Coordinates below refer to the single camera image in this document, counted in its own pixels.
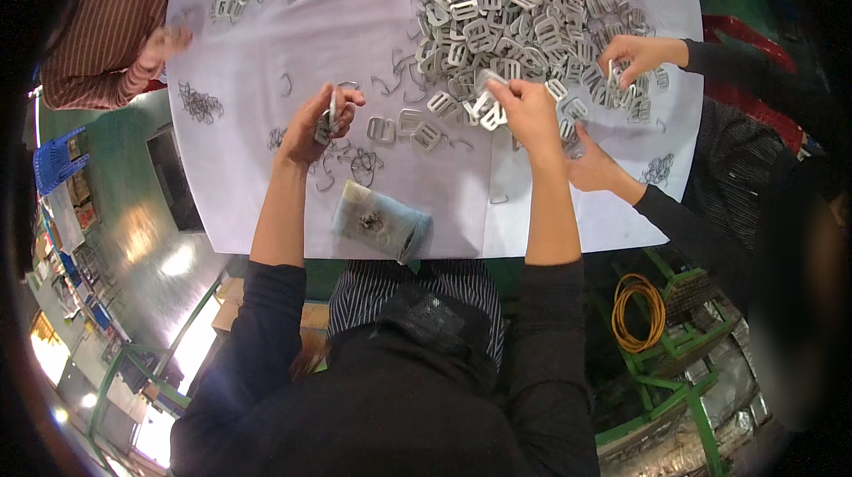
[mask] striped shirt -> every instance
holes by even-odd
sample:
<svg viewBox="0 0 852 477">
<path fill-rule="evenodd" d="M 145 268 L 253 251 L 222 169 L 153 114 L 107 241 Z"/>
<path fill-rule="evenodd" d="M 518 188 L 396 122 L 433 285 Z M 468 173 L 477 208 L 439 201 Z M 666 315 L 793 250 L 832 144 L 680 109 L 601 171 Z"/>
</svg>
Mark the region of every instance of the striped shirt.
<svg viewBox="0 0 852 477">
<path fill-rule="evenodd" d="M 41 68 L 43 98 L 51 109 L 126 106 L 163 71 L 137 57 L 165 23 L 168 0 L 79 0 L 67 29 Z"/>
</svg>

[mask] red plastic basket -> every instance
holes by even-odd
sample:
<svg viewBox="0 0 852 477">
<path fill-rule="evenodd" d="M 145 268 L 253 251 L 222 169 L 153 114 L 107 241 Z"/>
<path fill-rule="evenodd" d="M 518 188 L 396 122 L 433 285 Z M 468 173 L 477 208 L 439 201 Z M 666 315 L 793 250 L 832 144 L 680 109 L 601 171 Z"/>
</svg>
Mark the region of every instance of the red plastic basket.
<svg viewBox="0 0 852 477">
<path fill-rule="evenodd" d="M 722 40 L 719 39 L 717 32 L 722 32 L 731 38 L 739 39 L 744 43 L 749 43 L 751 46 L 760 48 L 763 54 L 774 64 L 781 66 L 788 72 L 796 72 L 796 65 L 793 63 L 793 58 L 781 46 L 752 30 L 742 20 L 735 17 L 714 14 L 702 15 L 702 20 L 704 21 L 704 39 L 708 43 L 721 44 Z M 705 81 L 704 83 L 704 92 L 710 98 L 717 99 L 723 104 L 737 107 L 753 119 L 775 128 L 775 131 L 778 132 L 784 143 L 793 150 L 793 153 L 798 153 L 799 148 L 802 147 L 802 137 L 804 136 L 802 128 L 789 117 L 773 110 L 760 99 L 755 98 L 754 95 L 740 90 L 729 83 L 713 83 L 709 81 Z"/>
</svg>

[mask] orange cable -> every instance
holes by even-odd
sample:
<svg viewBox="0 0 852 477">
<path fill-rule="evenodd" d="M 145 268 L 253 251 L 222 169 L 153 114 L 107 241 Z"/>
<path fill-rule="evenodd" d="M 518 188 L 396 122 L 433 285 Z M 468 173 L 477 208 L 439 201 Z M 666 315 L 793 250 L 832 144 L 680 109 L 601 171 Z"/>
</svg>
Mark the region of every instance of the orange cable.
<svg viewBox="0 0 852 477">
<path fill-rule="evenodd" d="M 630 278 L 635 278 L 635 280 L 632 283 L 624 284 L 624 281 Z M 651 331 L 648 332 L 645 341 L 638 340 L 631 335 L 624 324 L 624 306 L 634 293 L 645 296 L 648 310 L 651 312 Z M 624 350 L 638 354 L 653 347 L 663 335 L 663 330 L 666 327 L 666 305 L 663 303 L 663 298 L 657 291 L 657 287 L 642 274 L 628 273 L 619 280 L 619 284 L 615 287 L 614 301 L 615 304 L 612 306 L 612 332 L 615 333 L 616 340 L 619 341 Z"/>
</svg>

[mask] black sleeve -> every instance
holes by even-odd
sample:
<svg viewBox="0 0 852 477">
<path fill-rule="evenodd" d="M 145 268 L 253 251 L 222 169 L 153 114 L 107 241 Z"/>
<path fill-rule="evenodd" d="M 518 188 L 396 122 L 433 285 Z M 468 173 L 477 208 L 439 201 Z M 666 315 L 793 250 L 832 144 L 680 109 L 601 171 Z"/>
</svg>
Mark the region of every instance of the black sleeve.
<svg viewBox="0 0 852 477">
<path fill-rule="evenodd" d="M 689 64 L 684 70 L 752 93 L 802 126 L 826 152 L 837 158 L 846 157 L 849 142 L 843 111 L 817 82 L 736 48 L 683 41 L 689 50 Z"/>
<path fill-rule="evenodd" d="M 538 475 L 600 475 L 583 370 L 583 263 L 526 266 L 506 415 Z"/>
<path fill-rule="evenodd" d="M 745 248 L 654 185 L 647 186 L 635 209 L 717 278 L 725 295 L 746 315 L 751 256 Z"/>
<path fill-rule="evenodd" d="M 201 474 L 249 411 L 290 383 L 302 348 L 305 269 L 249 261 L 243 306 L 231 335 L 171 429 L 171 470 Z"/>
</svg>

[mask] green floor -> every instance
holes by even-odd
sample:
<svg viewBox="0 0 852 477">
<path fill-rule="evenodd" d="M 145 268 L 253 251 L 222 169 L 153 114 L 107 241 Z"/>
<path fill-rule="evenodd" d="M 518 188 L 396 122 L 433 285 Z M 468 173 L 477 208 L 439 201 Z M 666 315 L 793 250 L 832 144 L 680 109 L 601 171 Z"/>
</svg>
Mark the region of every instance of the green floor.
<svg viewBox="0 0 852 477">
<path fill-rule="evenodd" d="M 762 35 L 777 38 L 776 18 L 766 0 L 701 0 L 701 4 L 705 13 L 738 16 Z M 204 235 L 179 234 L 169 215 L 145 146 L 146 139 L 169 122 L 165 91 L 109 113 L 41 109 L 43 140 L 86 125 L 91 154 L 86 175 L 100 217 L 87 237 L 112 261 L 123 289 L 113 314 L 144 344 L 168 344 L 227 262 L 226 256 L 212 251 Z M 193 251 L 192 270 L 164 275 L 163 262 L 183 246 Z M 343 262 L 310 260 L 306 266 L 309 295 L 327 298 Z M 515 296 L 521 260 L 489 260 L 487 266 L 501 294 Z"/>
</svg>

